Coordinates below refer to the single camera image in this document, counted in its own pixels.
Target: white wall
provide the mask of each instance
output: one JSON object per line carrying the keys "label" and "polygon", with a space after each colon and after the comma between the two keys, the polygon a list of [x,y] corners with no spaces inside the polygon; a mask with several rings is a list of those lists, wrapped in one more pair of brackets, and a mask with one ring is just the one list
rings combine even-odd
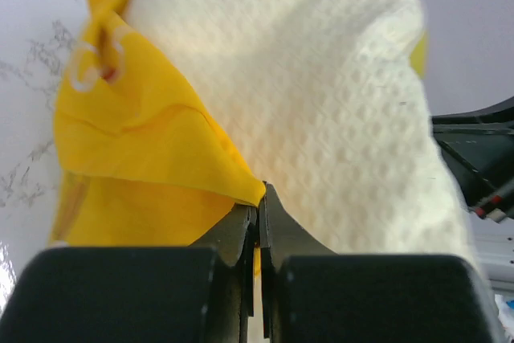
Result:
{"label": "white wall", "polygon": [[514,0],[424,1],[432,113],[475,110],[514,96]]}

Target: white marble surface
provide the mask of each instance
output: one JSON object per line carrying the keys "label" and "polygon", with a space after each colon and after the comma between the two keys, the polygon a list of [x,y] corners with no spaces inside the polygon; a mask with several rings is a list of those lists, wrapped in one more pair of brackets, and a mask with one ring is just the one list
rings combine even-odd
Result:
{"label": "white marble surface", "polygon": [[[460,17],[462,20],[455,22],[439,17],[441,10],[445,15],[452,12],[445,1],[427,0],[429,15],[434,16],[431,20],[436,27],[430,31],[431,37],[437,43],[435,51],[430,52],[432,59],[427,80],[432,109],[449,112],[453,109],[451,106],[455,106],[455,111],[465,110],[463,94],[472,102],[468,103],[470,108],[510,96],[510,88],[505,91],[504,86],[494,97],[490,93],[483,96],[479,92],[481,84],[473,84],[477,78],[476,69],[471,71],[472,76],[466,77],[464,67],[467,63],[483,63],[485,73],[478,81],[492,74],[494,63],[501,75],[511,74],[510,61],[502,60],[514,53],[514,28],[507,27],[512,24],[500,22],[497,17],[490,18],[481,30],[479,42],[475,46],[468,41],[464,44],[461,30],[456,34],[457,39],[452,37],[466,20],[466,11]],[[490,6],[489,0],[480,1],[484,6]],[[510,11],[505,11],[504,7],[506,1],[496,0],[498,9],[489,10],[487,14],[508,15]],[[73,48],[74,36],[86,17],[85,0],[0,0],[0,312],[16,274],[47,241],[59,183],[51,132],[55,90]],[[499,53],[492,50],[495,45],[501,49]],[[468,60],[470,47],[475,52],[471,61]],[[450,74],[449,69],[453,67],[448,61],[452,59],[441,54],[459,50],[461,54],[465,51],[465,56],[457,54],[455,58],[468,61],[456,59],[459,66],[454,66],[455,71]],[[509,80],[503,78],[500,84],[512,84],[512,77]]]}

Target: textured white fabric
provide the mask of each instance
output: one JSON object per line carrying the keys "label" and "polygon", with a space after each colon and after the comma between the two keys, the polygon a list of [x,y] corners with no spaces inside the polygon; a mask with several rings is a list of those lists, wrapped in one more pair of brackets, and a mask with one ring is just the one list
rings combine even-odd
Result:
{"label": "textured white fabric", "polygon": [[125,18],[326,246],[474,263],[409,66],[419,0],[132,0]]}

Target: folded cloth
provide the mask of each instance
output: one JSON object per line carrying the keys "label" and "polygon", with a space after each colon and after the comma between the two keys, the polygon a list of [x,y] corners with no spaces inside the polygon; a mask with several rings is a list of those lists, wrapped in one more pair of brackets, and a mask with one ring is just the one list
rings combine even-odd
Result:
{"label": "folded cloth", "polygon": [[124,18],[327,247],[475,264],[409,64],[419,0],[131,0]]}
{"label": "folded cloth", "polygon": [[55,108],[63,168],[51,241],[189,245],[265,188],[181,73],[120,14],[89,0]]}

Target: yellow fabric corner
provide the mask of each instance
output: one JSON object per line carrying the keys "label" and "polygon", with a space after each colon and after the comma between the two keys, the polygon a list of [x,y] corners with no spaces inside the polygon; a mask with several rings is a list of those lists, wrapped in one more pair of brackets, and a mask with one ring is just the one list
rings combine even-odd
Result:
{"label": "yellow fabric corner", "polygon": [[420,78],[425,77],[427,46],[428,35],[425,32],[413,49],[412,54],[410,54],[410,66],[418,73]]}
{"label": "yellow fabric corner", "polygon": [[51,241],[188,245],[236,202],[257,206],[264,184],[182,74],[124,22],[128,0],[88,1],[57,96]]}

